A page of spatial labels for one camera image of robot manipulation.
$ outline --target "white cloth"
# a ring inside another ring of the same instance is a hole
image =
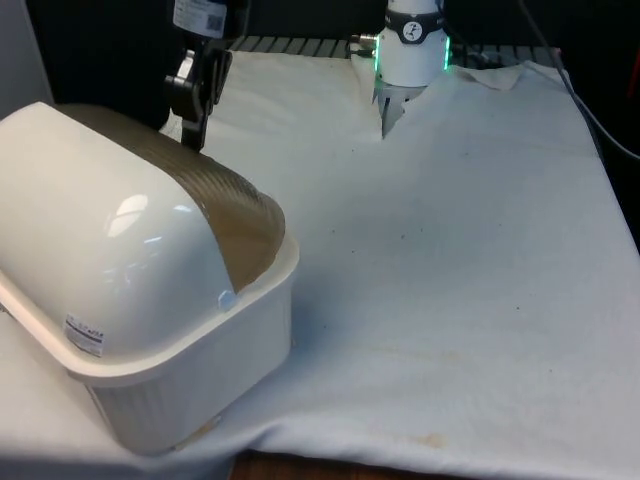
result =
[[[640,261],[571,99],[529,71],[508,92],[443,74],[407,110],[380,141],[349,62],[237,54],[205,151],[301,243],[296,348],[213,432],[148,459],[4,317],[0,469],[170,478],[254,448],[637,478]]]

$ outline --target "black cable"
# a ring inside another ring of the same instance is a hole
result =
[[[618,142],[618,140],[616,140],[614,136],[609,133],[609,131],[604,127],[604,125],[600,123],[598,118],[589,109],[587,104],[578,96],[576,91],[573,89],[573,86],[571,85],[571,82],[569,81],[569,78],[567,77],[567,74],[565,73],[564,68],[562,68],[562,63],[560,62],[560,59],[558,58],[556,51],[553,48],[551,48],[551,46],[549,45],[549,42],[547,42],[547,39],[545,38],[544,34],[540,30],[540,27],[538,26],[537,22],[533,18],[533,15],[531,15],[531,12],[527,8],[525,1],[518,0],[518,5],[520,6],[520,10],[522,11],[523,15],[527,19],[527,22],[529,23],[531,30],[533,30],[533,33],[538,38],[538,41],[542,43],[542,46],[546,49],[547,53],[551,57],[551,60],[553,61],[553,65],[558,71],[560,78],[562,79],[562,83],[567,88],[567,91],[569,92],[569,95],[571,95],[571,98],[573,99],[576,106],[578,107],[578,110],[580,110],[580,112],[586,117],[587,123],[589,123],[589,120],[591,120],[595,124],[595,126],[600,130],[600,132],[602,132],[602,134],[604,134],[604,136],[607,137],[609,141],[613,145],[615,145],[621,152],[623,152],[625,155],[627,155],[628,157],[631,157],[634,160],[640,161],[640,155],[632,152],[631,150],[626,148],[624,145],[622,145],[620,142]]]

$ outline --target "stain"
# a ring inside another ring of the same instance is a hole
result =
[[[430,433],[425,437],[411,437],[411,439],[420,445],[426,445],[436,450],[441,450],[447,446],[447,437],[441,433]]]

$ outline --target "white plastic container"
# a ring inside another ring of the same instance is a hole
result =
[[[287,357],[289,234],[234,291],[178,183],[43,104],[0,122],[0,168],[0,303],[125,447],[188,440]]]

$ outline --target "black background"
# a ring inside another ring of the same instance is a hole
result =
[[[168,0],[27,0],[56,101],[105,105],[154,128],[165,121],[163,79],[179,61]],[[562,48],[578,93],[605,126],[640,151],[640,95],[626,96],[640,47],[640,0],[528,0]],[[386,0],[253,0],[249,34],[348,38],[382,28]],[[536,45],[515,0],[447,0],[470,43]],[[640,243],[640,164],[602,140],[604,163]]]

